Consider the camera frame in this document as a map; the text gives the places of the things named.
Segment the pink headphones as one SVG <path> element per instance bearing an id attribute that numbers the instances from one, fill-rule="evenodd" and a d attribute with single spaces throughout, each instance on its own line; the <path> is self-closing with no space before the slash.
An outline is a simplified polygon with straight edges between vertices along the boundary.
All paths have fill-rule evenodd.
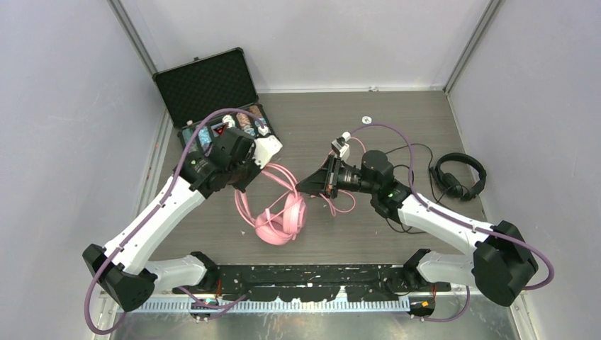
<path id="1" fill-rule="evenodd" d="M 296 190 L 297 179 L 286 167 L 279 164 L 267 164 L 262 174 L 286 189 L 286 193 L 277 198 L 274 204 L 283 201 L 279 212 L 272 212 L 272 205 L 258 216 L 252 216 L 249 201 L 242 191 L 234 192 L 234 202 L 240 217 L 264 242 L 281 246 L 296 239 L 305 225 L 306 203 Z"/>

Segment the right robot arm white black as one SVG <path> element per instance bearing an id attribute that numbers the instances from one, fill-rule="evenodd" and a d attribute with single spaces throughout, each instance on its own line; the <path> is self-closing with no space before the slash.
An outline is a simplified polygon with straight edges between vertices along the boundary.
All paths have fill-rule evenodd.
<path id="1" fill-rule="evenodd" d="M 474 220 L 413 193 L 395 179 L 393 165 L 381 151 L 365 153 L 360 167 L 331 154 L 296 190 L 331 199 L 339 191 L 369 194 L 381 217 L 415 227 L 459 250 L 457 255 L 418 250 L 403 265 L 405 283 L 413 290 L 424 290 L 430 283 L 454 283 L 475 287 L 497 305 L 509 307 L 539 270 L 515 225 Z"/>

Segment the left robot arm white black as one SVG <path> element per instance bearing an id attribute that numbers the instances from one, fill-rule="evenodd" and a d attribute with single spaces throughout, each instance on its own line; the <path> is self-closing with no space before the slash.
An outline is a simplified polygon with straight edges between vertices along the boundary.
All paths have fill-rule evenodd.
<path id="1" fill-rule="evenodd" d="M 150 256 L 190 212 L 226 186 L 239 191 L 260 174 L 282 144 L 273 134 L 253 137 L 236 127 L 224 129 L 209 151 L 185 149 L 159 195 L 118 236 L 83 253 L 94 280 L 125 312 L 153 294 L 182 287 L 200 293 L 216 289 L 218 266 L 200 251 L 180 259 Z"/>

